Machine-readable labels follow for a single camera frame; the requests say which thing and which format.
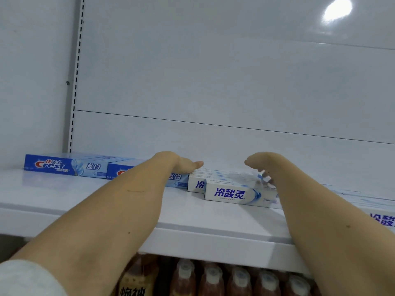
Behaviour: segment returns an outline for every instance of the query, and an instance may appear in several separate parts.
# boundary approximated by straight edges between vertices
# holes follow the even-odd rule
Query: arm
[[[323,295],[395,295],[395,235],[283,156],[245,164],[274,180],[289,232]]]
[[[46,268],[69,296],[108,296],[155,228],[170,173],[186,174],[202,165],[172,152],[157,153],[62,215],[12,259]]]

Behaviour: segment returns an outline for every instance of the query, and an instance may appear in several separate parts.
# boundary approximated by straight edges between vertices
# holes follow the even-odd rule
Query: white shelf
[[[104,179],[0,172],[0,233],[36,236],[107,183]],[[231,264],[308,272],[282,210],[206,201],[166,188],[158,225],[141,251]]]

